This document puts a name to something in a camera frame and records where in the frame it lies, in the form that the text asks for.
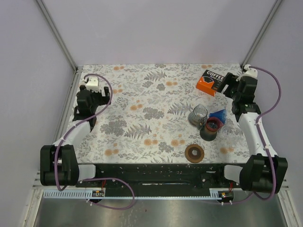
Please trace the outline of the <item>orange coffee filter box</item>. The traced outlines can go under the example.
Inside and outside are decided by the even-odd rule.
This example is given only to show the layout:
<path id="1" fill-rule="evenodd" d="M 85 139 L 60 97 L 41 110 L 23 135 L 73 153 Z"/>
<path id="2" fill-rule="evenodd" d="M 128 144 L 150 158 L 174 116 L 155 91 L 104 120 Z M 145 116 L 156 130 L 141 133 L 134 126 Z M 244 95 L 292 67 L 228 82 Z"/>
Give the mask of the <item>orange coffee filter box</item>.
<path id="1" fill-rule="evenodd" d="M 206 70 L 201 78 L 198 80 L 196 84 L 196 89 L 211 95 L 215 96 L 219 85 L 222 83 L 224 76 L 212 72 L 210 70 Z"/>

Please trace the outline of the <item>blue glass dripper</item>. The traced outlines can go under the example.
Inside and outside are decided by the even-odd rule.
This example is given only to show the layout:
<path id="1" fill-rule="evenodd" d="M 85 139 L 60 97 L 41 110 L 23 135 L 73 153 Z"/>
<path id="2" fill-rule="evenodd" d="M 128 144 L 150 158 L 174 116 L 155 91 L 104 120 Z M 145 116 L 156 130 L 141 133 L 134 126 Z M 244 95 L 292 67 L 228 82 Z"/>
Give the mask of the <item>blue glass dripper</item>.
<path id="1" fill-rule="evenodd" d="M 209 114 L 209 117 L 218 118 L 222 122 L 222 124 L 225 124 L 226 116 L 227 116 L 227 111 L 225 108 Z"/>

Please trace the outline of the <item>glass coffee server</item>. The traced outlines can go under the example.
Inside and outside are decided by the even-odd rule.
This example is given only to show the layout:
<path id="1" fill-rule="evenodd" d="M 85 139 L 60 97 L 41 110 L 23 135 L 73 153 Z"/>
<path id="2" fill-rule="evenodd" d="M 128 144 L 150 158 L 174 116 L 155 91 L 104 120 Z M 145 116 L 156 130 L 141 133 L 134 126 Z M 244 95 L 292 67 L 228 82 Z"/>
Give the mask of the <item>glass coffee server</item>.
<path id="1" fill-rule="evenodd" d="M 202 126 L 205 124 L 208 116 L 208 111 L 206 107 L 202 104 L 197 105 L 193 111 L 188 115 L 189 123 L 201 130 Z"/>

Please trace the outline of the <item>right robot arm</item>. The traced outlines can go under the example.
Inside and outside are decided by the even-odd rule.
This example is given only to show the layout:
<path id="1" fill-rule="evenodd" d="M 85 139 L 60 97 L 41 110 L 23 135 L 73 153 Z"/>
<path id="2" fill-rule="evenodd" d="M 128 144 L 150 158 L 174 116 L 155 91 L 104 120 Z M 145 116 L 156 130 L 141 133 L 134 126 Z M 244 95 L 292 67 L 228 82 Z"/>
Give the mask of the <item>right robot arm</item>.
<path id="1" fill-rule="evenodd" d="M 277 194 L 288 162 L 278 156 L 266 135 L 260 108 L 254 102 L 257 83 L 248 73 L 242 77 L 228 73 L 217 90 L 232 99 L 232 113 L 244 133 L 250 157 L 243 166 L 225 165 L 215 181 L 221 187 L 233 181 L 244 191 Z"/>

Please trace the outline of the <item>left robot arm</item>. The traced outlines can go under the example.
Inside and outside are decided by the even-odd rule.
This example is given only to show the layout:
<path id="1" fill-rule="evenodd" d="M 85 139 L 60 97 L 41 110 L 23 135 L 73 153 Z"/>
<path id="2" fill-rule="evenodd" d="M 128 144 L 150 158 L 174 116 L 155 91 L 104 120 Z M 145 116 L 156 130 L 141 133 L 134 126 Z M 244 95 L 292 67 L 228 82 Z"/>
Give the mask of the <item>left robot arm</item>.
<path id="1" fill-rule="evenodd" d="M 52 145 L 44 145 L 40 150 L 40 182 L 43 186 L 57 186 L 59 191 L 84 179 L 93 187 L 103 181 L 102 174 L 94 165 L 78 165 L 75 149 L 93 130 L 100 114 L 96 112 L 97 108 L 111 104 L 112 88 L 109 86 L 104 87 L 104 91 L 92 92 L 82 85 L 76 97 L 71 127 Z"/>

